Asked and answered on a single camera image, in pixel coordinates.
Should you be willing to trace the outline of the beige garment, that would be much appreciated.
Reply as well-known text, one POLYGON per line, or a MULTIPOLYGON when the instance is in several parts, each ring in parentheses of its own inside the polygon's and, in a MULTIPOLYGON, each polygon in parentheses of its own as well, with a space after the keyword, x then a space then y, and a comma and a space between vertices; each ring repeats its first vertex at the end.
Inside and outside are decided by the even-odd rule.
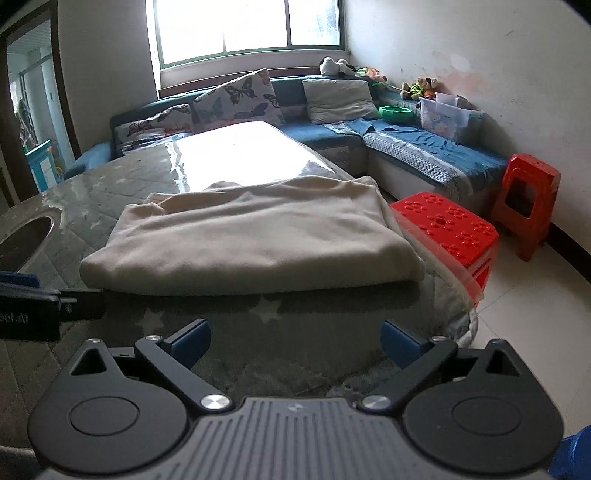
POLYGON ((151 194, 80 265, 91 288, 172 297, 418 282, 424 272, 372 179, 320 176, 151 194))

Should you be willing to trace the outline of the black round induction cooktop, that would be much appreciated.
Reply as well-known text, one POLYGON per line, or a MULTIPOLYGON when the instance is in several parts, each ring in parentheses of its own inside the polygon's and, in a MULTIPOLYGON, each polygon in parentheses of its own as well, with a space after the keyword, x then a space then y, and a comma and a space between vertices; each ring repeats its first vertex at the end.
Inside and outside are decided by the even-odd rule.
POLYGON ((20 226, 3 239, 0 248, 1 270, 20 271, 42 246, 53 226, 51 217, 41 216, 20 226))

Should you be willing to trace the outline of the red plastic stool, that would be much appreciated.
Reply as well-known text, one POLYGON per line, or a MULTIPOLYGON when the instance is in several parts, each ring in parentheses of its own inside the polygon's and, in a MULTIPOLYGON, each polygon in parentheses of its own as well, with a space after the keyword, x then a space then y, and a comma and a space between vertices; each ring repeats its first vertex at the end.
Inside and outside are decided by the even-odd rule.
POLYGON ((401 227, 454 274, 478 305, 497 257, 495 227, 436 193, 420 192, 390 208, 401 227))
POLYGON ((561 173, 529 154, 513 155, 491 212, 491 222, 518 240, 518 257, 530 261, 545 240, 552 220, 561 173))

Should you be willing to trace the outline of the blue white cabinet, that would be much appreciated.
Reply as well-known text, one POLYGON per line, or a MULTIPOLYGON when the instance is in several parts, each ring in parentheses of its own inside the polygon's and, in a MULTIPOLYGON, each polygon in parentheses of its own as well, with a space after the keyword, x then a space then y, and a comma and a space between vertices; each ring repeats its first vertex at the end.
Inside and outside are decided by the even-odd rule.
POLYGON ((25 154, 33 180, 40 193, 63 181, 63 174, 55 163, 53 153, 52 142, 46 140, 25 154))

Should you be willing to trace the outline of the butterfly pillow left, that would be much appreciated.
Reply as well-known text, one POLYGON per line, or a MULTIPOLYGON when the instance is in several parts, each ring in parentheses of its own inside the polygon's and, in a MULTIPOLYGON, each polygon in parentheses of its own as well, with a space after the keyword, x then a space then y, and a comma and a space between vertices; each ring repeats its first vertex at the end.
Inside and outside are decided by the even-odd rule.
POLYGON ((146 119, 124 123, 114 128, 114 144, 118 155, 147 148, 193 133, 193 118, 188 104, 169 107, 146 119))

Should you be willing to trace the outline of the butterfly pillow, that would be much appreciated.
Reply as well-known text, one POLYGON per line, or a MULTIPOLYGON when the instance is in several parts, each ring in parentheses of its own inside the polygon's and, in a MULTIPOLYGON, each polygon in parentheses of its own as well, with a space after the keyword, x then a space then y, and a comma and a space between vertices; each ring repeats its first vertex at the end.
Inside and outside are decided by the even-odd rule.
POLYGON ((192 104, 204 130, 250 121, 276 127, 286 123, 267 69, 226 82, 200 95, 192 104))
POLYGON ((146 119, 124 123, 114 128, 114 144, 118 155, 147 148, 193 133, 193 118, 188 104, 169 107, 146 119))

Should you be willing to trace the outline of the blue corner sofa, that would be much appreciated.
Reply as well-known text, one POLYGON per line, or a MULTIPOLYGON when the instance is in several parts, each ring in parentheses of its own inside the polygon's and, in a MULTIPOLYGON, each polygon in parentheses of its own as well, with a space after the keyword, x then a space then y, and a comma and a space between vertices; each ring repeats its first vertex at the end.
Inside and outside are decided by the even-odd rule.
MULTIPOLYGON (((507 159, 433 134, 418 126, 415 120, 403 125, 389 124, 381 119, 380 113, 376 119, 315 124, 308 118, 307 99, 301 83, 307 79, 360 80, 320 75, 270 77, 286 120, 283 126, 276 128, 288 137, 324 155, 353 176, 370 175, 396 199, 429 191, 477 210, 496 194, 508 165, 507 159)), ((199 125, 192 103, 216 87, 161 99, 113 116, 111 140, 87 150, 64 176, 74 177, 123 156, 115 149, 115 127, 146 119, 175 105, 189 105, 192 134, 208 131, 199 125)))

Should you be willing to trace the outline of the green plastic bowl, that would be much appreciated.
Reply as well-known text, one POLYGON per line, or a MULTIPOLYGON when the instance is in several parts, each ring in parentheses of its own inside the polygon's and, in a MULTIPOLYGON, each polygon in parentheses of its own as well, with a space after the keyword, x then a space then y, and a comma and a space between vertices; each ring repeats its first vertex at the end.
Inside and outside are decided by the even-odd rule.
POLYGON ((411 123, 415 114, 412 109, 399 105, 386 105, 379 108, 381 119, 389 124, 411 123))

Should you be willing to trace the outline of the clear plastic storage box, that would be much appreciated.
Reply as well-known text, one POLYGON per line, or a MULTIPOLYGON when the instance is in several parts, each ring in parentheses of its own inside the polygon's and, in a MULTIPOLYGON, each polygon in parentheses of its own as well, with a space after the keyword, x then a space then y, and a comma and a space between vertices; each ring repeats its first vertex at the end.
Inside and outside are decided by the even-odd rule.
POLYGON ((482 111, 422 98, 420 112, 424 130, 459 144, 477 143, 484 118, 482 111))

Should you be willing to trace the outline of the plush toys pile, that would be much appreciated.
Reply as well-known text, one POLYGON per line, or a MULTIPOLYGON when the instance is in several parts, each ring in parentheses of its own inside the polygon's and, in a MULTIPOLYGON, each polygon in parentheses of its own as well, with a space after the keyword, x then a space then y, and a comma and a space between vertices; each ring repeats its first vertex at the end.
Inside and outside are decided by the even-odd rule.
POLYGON ((426 98, 434 100, 439 86, 439 80, 431 77, 419 77, 414 83, 401 84, 401 98, 404 100, 419 100, 426 98))

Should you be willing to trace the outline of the grey plain cushion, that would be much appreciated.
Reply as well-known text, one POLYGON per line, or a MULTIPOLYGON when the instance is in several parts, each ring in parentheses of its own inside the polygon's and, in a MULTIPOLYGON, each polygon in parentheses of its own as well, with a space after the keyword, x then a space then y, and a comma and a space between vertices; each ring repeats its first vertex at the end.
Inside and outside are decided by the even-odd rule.
POLYGON ((301 83, 307 99, 308 118, 315 124, 379 117, 366 81, 307 79, 301 83))

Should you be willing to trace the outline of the butterfly pillow right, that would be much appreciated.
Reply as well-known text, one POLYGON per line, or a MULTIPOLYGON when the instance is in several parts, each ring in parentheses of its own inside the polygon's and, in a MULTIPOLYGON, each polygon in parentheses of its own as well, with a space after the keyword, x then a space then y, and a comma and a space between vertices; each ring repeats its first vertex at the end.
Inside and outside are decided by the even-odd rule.
POLYGON ((286 123, 267 69, 226 82, 200 95, 192 104, 204 130, 250 121, 276 127, 286 123))

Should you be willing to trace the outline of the panda plush toy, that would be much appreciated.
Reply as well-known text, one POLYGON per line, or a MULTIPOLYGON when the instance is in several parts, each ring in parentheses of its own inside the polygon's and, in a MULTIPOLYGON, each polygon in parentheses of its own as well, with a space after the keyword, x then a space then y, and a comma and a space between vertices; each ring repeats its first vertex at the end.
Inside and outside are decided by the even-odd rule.
POLYGON ((347 60, 335 60, 329 56, 322 59, 320 65, 318 65, 318 70, 322 76, 326 77, 345 77, 356 75, 356 68, 349 64, 347 60))

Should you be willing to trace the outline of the window with green frame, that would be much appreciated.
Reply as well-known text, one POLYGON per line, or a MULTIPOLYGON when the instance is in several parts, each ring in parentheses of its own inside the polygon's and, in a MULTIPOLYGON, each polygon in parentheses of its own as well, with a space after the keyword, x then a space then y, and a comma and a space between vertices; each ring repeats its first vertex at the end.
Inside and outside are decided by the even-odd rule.
POLYGON ((162 69, 239 54, 341 49, 339 1, 148 1, 162 69))

